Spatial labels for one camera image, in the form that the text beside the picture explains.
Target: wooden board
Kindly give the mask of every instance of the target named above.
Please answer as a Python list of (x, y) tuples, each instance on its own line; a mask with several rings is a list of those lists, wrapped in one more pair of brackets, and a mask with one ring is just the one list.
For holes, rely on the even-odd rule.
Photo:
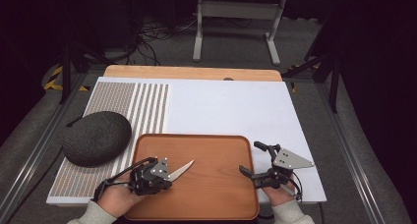
[(104, 76), (116, 78), (141, 79), (233, 79), (235, 81), (282, 82), (281, 74), (277, 70), (220, 69), (167, 66), (164, 67), (110, 65), (106, 68)]
[(251, 220), (259, 212), (256, 190), (239, 172), (253, 170), (248, 140), (240, 136), (142, 135), (134, 162), (167, 157), (170, 172), (195, 160), (170, 189), (134, 206), (131, 220)]

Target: sleeve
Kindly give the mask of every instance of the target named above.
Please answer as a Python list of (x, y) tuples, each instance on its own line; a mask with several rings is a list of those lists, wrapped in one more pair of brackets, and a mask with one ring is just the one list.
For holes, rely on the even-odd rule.
[(80, 219), (74, 219), (68, 224), (110, 224), (117, 218), (104, 211), (97, 203), (89, 201), (86, 213)]
[(313, 219), (305, 215), (296, 200), (272, 207), (274, 224), (314, 224)]

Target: metal stand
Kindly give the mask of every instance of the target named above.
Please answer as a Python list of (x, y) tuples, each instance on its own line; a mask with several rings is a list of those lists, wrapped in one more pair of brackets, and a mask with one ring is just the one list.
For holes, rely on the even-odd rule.
[(274, 65), (279, 65), (280, 60), (273, 42), (276, 30), (281, 20), (285, 0), (280, 0), (279, 4), (255, 4), (241, 2), (222, 2), (199, 0), (197, 6), (197, 34), (194, 44), (193, 61), (199, 62), (202, 57), (203, 45), (203, 17), (222, 17), (272, 20), (272, 28), (266, 33), (266, 39), (270, 58)]
[(60, 104), (63, 104), (71, 93), (71, 62), (73, 63), (78, 73), (86, 73), (89, 70), (89, 63), (87, 59), (84, 57), (84, 54), (90, 55), (91, 57), (105, 65), (116, 65), (111, 60), (88, 49), (87, 47), (81, 45), (78, 42), (67, 41), (67, 43), (64, 44), (62, 50), (63, 90), (61, 101), (59, 102)]
[(335, 54), (326, 54), (320, 57), (316, 57), (299, 67), (295, 68), (294, 70), (290, 70), (286, 73), (281, 74), (283, 78), (291, 78), (294, 75), (301, 73), (313, 66), (320, 64), (320, 68), (314, 73), (313, 80), (315, 83), (323, 83), (330, 72), (331, 75), (331, 83), (330, 83), (330, 93), (328, 102), (330, 104), (331, 110), (333, 113), (337, 113), (336, 110), (336, 97), (337, 97), (337, 87), (338, 87), (338, 79), (340, 74), (340, 65), (337, 60), (337, 56)]

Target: wooden tray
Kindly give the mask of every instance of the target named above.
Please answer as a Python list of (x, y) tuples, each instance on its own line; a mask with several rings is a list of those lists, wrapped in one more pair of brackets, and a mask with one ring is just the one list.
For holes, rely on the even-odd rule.
[(134, 162), (167, 157), (170, 172), (194, 164), (166, 191), (135, 205), (130, 220), (251, 220), (259, 212), (252, 182), (239, 165), (253, 171), (248, 140), (240, 136), (142, 135)]

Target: table leg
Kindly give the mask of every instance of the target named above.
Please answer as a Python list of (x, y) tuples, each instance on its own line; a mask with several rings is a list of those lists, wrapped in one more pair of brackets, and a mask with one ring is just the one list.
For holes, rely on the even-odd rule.
[(279, 1), (279, 6), (276, 8), (276, 13), (273, 18), (272, 29), (270, 32), (265, 34), (267, 38), (267, 44), (269, 49), (270, 58), (272, 59), (272, 63), (274, 65), (279, 65), (281, 62), (278, 57), (278, 53), (276, 51), (275, 43), (273, 39), (275, 38), (276, 30), (278, 29), (279, 21), (281, 20), (282, 12), (284, 11), (285, 0)]
[(196, 43), (194, 44), (193, 61), (199, 62), (202, 57), (202, 45), (203, 45), (203, 0), (199, 0), (197, 5), (197, 34)]
[(71, 60), (70, 47), (65, 44), (62, 48), (62, 94), (59, 104), (63, 104), (71, 93)]

